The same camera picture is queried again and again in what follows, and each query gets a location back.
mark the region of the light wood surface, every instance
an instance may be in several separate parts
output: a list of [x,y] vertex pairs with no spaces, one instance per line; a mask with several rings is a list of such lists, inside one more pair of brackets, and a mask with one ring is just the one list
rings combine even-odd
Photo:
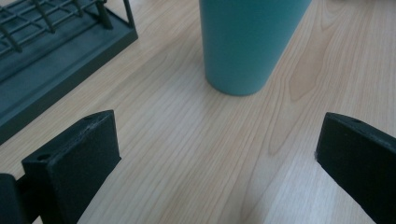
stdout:
[[396,136],[396,1],[313,0],[248,97],[205,81],[198,0],[131,4],[139,40],[0,146],[0,172],[114,109],[122,160],[79,223],[373,223],[314,152],[327,111]]

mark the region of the teal cup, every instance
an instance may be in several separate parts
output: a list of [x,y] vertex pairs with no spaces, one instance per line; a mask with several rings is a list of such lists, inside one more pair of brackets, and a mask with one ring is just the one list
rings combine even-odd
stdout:
[[271,75],[311,0],[199,0],[205,76],[249,95]]

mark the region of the teal container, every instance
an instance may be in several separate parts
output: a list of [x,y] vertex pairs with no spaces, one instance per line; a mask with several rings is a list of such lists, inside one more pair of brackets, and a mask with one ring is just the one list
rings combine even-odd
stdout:
[[205,75],[231,95],[259,91],[311,0],[199,0]]

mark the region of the wire grid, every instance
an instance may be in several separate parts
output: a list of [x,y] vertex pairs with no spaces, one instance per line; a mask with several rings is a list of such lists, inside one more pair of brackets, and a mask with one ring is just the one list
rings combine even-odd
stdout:
[[100,0],[20,0],[0,6],[0,58],[10,52],[22,52],[23,45],[35,38],[54,33],[63,22],[81,17],[84,9]]

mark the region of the drip tray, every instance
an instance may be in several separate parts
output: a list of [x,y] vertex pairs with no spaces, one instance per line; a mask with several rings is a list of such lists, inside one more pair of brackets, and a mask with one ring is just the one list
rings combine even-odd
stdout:
[[0,145],[137,39],[132,14],[104,9],[112,29],[85,13],[0,58]]

